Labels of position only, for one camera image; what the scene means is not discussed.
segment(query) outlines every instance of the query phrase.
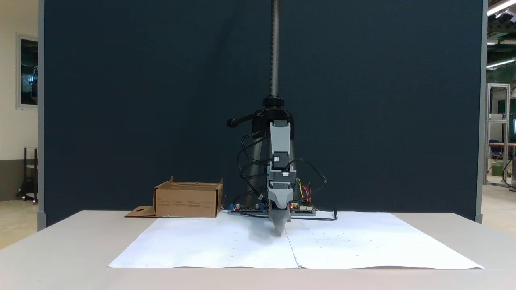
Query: green bin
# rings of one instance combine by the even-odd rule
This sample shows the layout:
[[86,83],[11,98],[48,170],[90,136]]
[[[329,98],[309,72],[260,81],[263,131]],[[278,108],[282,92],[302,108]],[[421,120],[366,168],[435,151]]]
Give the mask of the green bin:
[[502,171],[504,170],[504,166],[502,162],[493,162],[493,168],[491,169],[491,174],[493,176],[502,176]]

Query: white paper sheet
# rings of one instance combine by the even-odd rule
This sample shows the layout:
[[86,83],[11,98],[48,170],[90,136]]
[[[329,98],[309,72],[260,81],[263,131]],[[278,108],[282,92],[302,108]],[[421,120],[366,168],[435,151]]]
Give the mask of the white paper sheet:
[[[332,213],[317,212],[318,217]],[[295,220],[286,231],[299,267],[481,268],[389,213],[339,212],[337,221]]]
[[158,218],[111,268],[297,268],[285,234],[266,218]]
[[355,212],[339,212],[337,221],[292,220],[282,235],[266,218],[226,212],[213,219],[158,218],[109,266],[482,268],[391,214]]

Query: floor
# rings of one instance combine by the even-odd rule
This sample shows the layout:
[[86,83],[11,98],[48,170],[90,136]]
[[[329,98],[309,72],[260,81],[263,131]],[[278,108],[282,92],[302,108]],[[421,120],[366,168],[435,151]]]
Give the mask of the floor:
[[0,249],[38,231],[38,206],[30,201],[0,202]]
[[[488,181],[501,178],[488,176]],[[30,201],[0,202],[0,249],[37,232],[38,206]],[[483,224],[516,236],[516,192],[485,185],[482,191]]]

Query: cardboard box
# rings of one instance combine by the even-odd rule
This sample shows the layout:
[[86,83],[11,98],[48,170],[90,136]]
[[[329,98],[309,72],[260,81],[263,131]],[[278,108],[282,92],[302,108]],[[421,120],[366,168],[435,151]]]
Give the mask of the cardboard box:
[[216,217],[222,207],[224,185],[174,182],[154,188],[153,206],[139,206],[125,217]]

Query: black knob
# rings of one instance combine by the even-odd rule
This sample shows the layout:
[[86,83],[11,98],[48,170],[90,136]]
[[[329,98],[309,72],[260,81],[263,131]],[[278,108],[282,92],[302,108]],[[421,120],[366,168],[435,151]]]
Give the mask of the black knob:
[[226,125],[229,127],[229,128],[235,128],[238,126],[238,124],[236,123],[236,120],[235,119],[228,119],[226,121]]

